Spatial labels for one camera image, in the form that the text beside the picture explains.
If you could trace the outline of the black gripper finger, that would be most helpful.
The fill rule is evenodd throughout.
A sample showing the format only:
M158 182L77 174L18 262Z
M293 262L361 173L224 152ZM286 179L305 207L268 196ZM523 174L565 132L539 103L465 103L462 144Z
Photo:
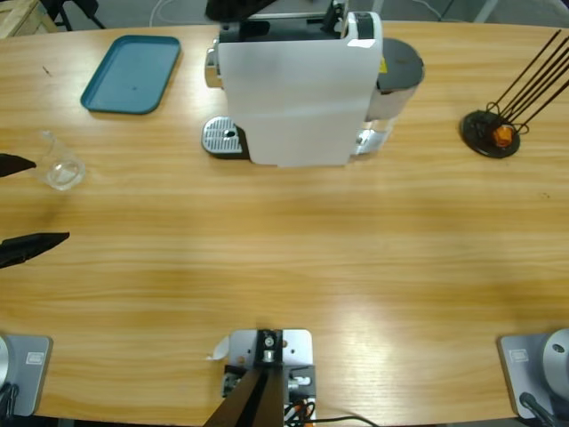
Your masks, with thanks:
M242 21L274 2L275 0L208 0L204 14L212 21Z
M0 177L36 168L36 163L24 157L1 153L0 154Z
M22 264L68 239L69 232L34 233L1 242L1 267Z

